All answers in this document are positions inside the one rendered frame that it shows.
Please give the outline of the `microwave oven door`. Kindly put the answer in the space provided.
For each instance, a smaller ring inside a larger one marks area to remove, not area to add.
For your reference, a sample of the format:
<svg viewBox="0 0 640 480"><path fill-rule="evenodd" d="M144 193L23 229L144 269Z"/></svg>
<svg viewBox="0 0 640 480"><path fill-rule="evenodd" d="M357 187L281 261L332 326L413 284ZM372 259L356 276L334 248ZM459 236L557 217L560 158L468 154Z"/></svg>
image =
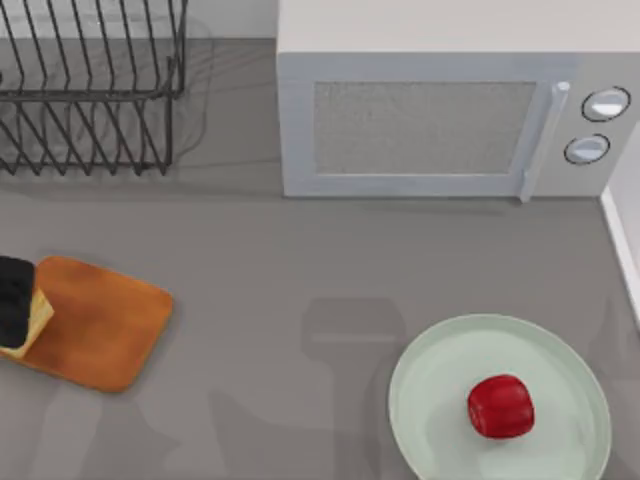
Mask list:
<svg viewBox="0 0 640 480"><path fill-rule="evenodd" d="M279 53L284 192L518 198L536 90L574 72L556 54Z"/></svg>

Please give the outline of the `pale green plate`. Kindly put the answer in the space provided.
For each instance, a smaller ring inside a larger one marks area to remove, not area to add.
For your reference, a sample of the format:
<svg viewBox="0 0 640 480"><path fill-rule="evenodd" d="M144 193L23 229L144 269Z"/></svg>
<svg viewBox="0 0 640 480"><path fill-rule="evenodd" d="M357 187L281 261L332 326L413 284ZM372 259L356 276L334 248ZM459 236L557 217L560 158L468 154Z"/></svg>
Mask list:
<svg viewBox="0 0 640 480"><path fill-rule="evenodd" d="M490 439L467 399L500 374L519 379L535 412L530 432ZM525 320L471 314L409 343L393 370L388 416L418 480L604 480L612 450L609 405L593 371L554 333Z"/></svg>

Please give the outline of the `orange wooden cutting board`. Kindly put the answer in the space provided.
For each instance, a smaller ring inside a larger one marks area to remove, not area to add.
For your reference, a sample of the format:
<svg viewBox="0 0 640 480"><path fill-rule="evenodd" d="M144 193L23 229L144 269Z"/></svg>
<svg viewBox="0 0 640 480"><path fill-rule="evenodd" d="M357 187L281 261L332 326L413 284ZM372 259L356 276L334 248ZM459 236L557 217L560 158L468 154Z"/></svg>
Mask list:
<svg viewBox="0 0 640 480"><path fill-rule="evenodd" d="M173 310L169 292L101 266L48 256L35 267L30 332L0 358L101 392L129 388Z"/></svg>

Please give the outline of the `red bell pepper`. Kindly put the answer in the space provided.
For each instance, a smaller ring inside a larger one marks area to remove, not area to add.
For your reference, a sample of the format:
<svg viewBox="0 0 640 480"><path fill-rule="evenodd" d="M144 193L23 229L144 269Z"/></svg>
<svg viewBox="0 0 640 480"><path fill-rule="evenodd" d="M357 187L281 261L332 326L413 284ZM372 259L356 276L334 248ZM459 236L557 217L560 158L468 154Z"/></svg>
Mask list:
<svg viewBox="0 0 640 480"><path fill-rule="evenodd" d="M535 425L535 407L525 384L501 374L475 385L467 397L474 430L490 439L511 439L529 433Z"/></svg>

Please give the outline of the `small microwave knob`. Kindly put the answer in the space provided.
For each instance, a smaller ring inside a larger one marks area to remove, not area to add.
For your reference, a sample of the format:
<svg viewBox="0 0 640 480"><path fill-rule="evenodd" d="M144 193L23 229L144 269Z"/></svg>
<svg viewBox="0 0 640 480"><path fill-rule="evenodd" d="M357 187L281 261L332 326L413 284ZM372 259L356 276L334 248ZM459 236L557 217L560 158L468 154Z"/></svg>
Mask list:
<svg viewBox="0 0 640 480"><path fill-rule="evenodd" d="M601 134L571 140L564 149L565 160L573 165L589 165L603 159L610 149L609 139Z"/></svg>

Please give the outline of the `black and yellow sponge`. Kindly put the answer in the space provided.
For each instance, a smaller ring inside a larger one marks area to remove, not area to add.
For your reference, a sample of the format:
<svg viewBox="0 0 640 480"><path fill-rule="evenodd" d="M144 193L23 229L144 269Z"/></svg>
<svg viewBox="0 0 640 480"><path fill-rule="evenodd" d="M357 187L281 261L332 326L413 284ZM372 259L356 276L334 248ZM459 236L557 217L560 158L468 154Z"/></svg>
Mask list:
<svg viewBox="0 0 640 480"><path fill-rule="evenodd" d="M0 255L0 354L22 359L53 316L34 264Z"/></svg>

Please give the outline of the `large microwave knob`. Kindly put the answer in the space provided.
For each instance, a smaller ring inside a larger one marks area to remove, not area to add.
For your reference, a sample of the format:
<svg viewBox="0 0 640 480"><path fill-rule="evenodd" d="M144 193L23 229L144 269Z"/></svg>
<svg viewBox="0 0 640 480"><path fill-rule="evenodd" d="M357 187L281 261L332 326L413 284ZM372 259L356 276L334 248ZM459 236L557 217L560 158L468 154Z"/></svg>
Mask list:
<svg viewBox="0 0 640 480"><path fill-rule="evenodd" d="M604 123L625 113L631 105L631 94L624 88L613 86L591 93L582 103L582 116L594 123Z"/></svg>

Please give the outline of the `pale microwave oven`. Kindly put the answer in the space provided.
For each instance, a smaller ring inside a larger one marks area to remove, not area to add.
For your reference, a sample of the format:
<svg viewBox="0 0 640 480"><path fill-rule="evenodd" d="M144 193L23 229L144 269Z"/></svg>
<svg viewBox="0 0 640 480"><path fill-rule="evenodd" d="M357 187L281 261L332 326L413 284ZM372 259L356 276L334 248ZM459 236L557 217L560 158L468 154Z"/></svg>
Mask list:
<svg viewBox="0 0 640 480"><path fill-rule="evenodd" d="M607 186L640 126L640 0L279 0L277 56L330 53L540 53L572 57L575 72L532 198L594 197ZM631 94L604 123L582 116L593 92ZM575 139L601 134L607 155L565 160Z"/></svg>

